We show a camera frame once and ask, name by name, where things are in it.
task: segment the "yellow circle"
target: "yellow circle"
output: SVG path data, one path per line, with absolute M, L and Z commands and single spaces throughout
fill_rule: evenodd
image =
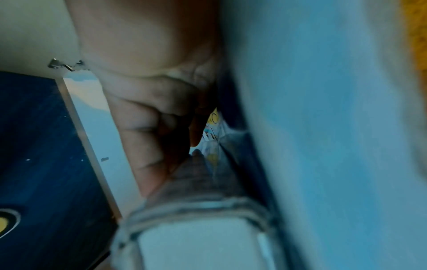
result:
M 9 220 L 6 218 L 0 218 L 0 233 L 8 226 Z

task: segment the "hand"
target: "hand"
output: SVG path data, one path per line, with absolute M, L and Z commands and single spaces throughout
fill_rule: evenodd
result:
M 66 0 L 141 194 L 196 146 L 215 107 L 217 0 Z

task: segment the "skin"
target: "skin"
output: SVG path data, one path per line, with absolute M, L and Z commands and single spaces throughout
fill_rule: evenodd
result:
M 143 196 L 188 157 L 215 108 L 217 0 L 66 0 Z

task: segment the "dark blue wooden surface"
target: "dark blue wooden surface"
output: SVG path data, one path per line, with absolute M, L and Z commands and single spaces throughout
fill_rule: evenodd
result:
M 117 225 L 54 80 L 0 73 L 0 269 L 84 270 Z

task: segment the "metal hinge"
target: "metal hinge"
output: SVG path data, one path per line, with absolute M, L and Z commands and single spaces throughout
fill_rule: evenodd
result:
M 51 69 L 59 69 L 62 67 L 68 69 L 69 71 L 89 70 L 89 68 L 86 67 L 85 63 L 82 60 L 78 61 L 74 66 L 70 66 L 70 65 L 64 64 L 63 62 L 57 60 L 56 58 L 53 58 L 52 60 L 50 60 L 48 64 L 48 68 L 51 68 Z

